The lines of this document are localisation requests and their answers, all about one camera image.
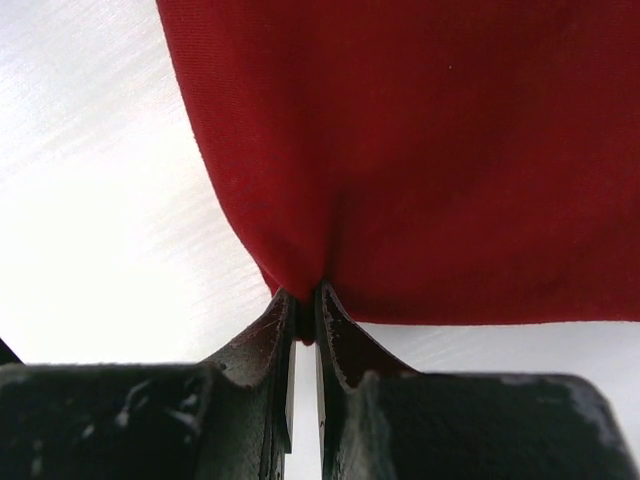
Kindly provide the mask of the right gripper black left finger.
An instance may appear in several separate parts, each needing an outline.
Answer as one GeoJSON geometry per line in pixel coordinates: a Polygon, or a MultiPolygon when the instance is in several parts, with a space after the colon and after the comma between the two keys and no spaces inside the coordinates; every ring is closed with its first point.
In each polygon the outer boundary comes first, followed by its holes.
{"type": "Polygon", "coordinates": [[[296,303],[192,364],[26,365],[1,350],[5,479],[279,479],[296,303]]]}

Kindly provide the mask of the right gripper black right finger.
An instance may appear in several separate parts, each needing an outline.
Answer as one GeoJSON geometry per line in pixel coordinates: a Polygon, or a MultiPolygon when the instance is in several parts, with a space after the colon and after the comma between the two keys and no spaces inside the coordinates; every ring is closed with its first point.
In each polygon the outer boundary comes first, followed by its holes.
{"type": "Polygon", "coordinates": [[[326,479],[635,479],[612,410],[572,375],[422,373],[335,291],[314,300],[326,479]]]}

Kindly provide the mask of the dark red t shirt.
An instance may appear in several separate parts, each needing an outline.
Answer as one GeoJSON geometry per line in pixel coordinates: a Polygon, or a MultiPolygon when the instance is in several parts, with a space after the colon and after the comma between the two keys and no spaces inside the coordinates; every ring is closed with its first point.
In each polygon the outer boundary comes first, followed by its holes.
{"type": "Polygon", "coordinates": [[[272,290],[360,321],[639,317],[635,1],[161,1],[272,290]]]}

